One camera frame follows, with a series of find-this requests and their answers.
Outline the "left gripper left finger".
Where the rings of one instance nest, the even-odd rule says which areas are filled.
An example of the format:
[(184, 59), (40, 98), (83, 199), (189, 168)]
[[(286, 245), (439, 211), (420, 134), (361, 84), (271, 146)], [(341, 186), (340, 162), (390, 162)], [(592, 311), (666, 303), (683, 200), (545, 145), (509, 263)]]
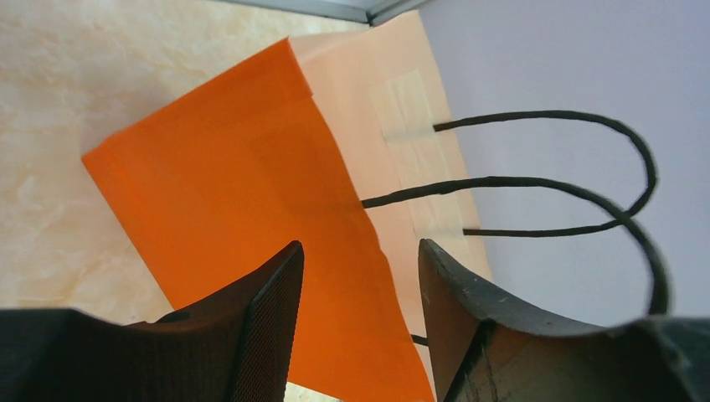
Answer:
[(4, 401), (281, 401), (304, 274), (301, 243), (155, 322), (70, 308), (1, 312)]

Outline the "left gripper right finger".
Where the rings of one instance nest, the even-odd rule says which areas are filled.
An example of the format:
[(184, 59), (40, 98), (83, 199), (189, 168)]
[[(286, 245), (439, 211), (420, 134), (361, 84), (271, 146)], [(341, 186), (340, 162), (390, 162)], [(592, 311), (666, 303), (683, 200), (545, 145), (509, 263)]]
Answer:
[(536, 307), (419, 243), (419, 284), (440, 401), (706, 401), (709, 321), (598, 327)]

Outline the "orange paper bag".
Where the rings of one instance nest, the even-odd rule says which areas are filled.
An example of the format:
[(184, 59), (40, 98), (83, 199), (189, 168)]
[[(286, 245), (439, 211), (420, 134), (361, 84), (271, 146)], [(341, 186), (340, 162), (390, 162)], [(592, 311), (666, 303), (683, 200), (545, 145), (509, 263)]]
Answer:
[(344, 401), (433, 401), (422, 239), (491, 278), (469, 190), (363, 200), (469, 173), (420, 14), (282, 39), (82, 161), (173, 307), (305, 250), (289, 379)]

